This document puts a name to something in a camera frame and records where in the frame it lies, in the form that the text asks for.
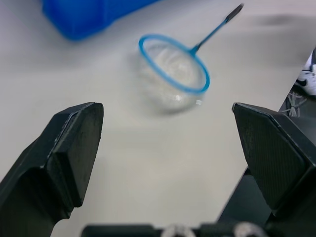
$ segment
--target table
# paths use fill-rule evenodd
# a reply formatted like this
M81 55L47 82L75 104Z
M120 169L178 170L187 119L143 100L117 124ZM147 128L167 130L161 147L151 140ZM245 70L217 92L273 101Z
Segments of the table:
M88 223L216 221L246 168L232 104L279 109L316 42L316 2L303 2L245 0L198 53L212 71L202 105L166 116L137 86L138 39L194 45L239 1L163 0L73 43L38 1L2 0L0 180L53 114L97 101L104 125L84 205L52 236L78 237Z

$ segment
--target blue plastic container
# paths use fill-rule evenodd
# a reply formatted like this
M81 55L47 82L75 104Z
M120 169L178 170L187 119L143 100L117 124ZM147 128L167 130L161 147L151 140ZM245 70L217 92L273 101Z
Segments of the blue plastic container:
M155 1L158 0L43 0L43 12L64 36L81 40Z

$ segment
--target blue net rim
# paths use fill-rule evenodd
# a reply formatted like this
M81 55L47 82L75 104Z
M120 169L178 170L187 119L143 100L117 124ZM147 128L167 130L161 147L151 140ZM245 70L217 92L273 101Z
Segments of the blue net rim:
M177 81L175 81L174 79L172 79L170 76L168 76L156 63L154 63L154 61L151 59L151 57L145 51L144 43L146 40L149 40L149 39L151 39L151 40L156 39L156 40L161 40L161 41L167 42L167 43L172 44L173 46L177 47L178 49L182 50L186 54L190 55L195 60L195 62L202 68L202 71L204 72L204 75L205 75L205 85L202 88L192 88L192 87L182 85L182 84L178 83ZM206 69L206 66L202 63L202 61L199 59L199 57L197 57L195 54L191 53L191 49L187 48L186 46L184 46L180 42L178 42L170 37L164 36L164 35L158 35L158 34L144 35L139 40L139 49L140 49L141 54L145 58L145 60L149 63L150 67L157 74L159 74L166 82L168 82L170 85L172 85L173 87L175 87L181 91L184 91L187 93L193 93L193 94L205 93L208 90L208 88L210 86L211 79L210 79L210 75L208 73L208 70Z

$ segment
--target shoe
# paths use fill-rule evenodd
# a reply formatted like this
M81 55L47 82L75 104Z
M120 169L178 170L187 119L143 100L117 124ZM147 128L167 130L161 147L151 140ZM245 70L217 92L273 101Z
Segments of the shoe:
M295 86L301 88L306 95L316 98L316 67L311 65L309 70L302 70L298 76Z

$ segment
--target blue object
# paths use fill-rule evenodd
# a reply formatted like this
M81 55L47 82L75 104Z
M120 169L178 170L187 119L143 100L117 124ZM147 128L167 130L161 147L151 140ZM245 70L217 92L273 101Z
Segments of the blue object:
M71 40L81 40L116 19L158 0L43 0L43 12Z
M188 86L185 86L185 85L178 83L177 81L172 79L170 76L168 76L156 63L154 63L154 61L150 58L150 56L148 55L148 53L144 49L144 42L146 40L150 40L150 39L156 39L156 40L167 42L167 43L177 47L179 50L183 51L184 53L188 54L190 57L192 57L193 60L201 67L201 69L204 73L205 85L202 88L191 88L191 87L188 87ZM202 61L199 59L199 57L197 57L195 55L195 53L192 53L191 48L187 48L186 46L184 46L183 44L181 44L180 42L178 42L172 38L169 38L169 37L163 36L163 35L157 35L157 34L143 36L139 40L139 48L140 48L141 54L144 56L145 60L149 63L150 67L153 68L153 70L158 75L160 75L165 81L167 81L173 87L175 87L181 91L184 91L187 93L192 93L192 94L202 94L202 93L206 92L207 89L209 88L211 80L210 80L210 75L208 73L208 70L206 69L206 66L202 63Z

